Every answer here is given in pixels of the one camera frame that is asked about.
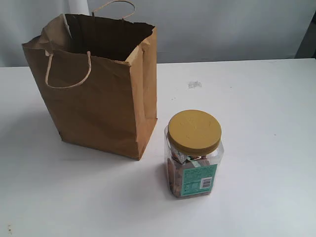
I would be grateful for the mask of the clear jar yellow lid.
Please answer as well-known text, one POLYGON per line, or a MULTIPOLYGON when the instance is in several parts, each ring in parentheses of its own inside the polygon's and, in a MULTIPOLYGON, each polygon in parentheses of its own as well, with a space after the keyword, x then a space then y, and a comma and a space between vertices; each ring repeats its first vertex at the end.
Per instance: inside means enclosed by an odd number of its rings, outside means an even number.
POLYGON ((175 114, 164 130, 165 164, 171 193, 191 198, 211 193, 224 154, 218 120, 200 110, 175 114))

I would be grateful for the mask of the brown paper bag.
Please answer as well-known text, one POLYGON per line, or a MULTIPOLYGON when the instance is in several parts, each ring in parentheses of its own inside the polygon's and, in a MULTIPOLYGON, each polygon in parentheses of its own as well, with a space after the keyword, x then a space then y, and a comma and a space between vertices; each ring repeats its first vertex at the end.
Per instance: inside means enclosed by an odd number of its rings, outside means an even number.
POLYGON ((62 141, 141 159, 157 122, 157 31, 61 14, 22 45, 62 141))

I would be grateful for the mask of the small clear plastic scrap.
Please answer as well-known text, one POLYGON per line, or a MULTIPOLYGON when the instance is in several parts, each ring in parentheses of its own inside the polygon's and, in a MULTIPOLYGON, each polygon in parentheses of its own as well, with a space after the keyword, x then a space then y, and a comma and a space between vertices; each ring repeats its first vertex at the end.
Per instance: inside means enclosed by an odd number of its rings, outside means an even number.
POLYGON ((201 82, 199 82, 199 81, 190 81, 188 83, 188 89, 193 89, 193 88, 197 88, 197 87, 202 87, 201 82))

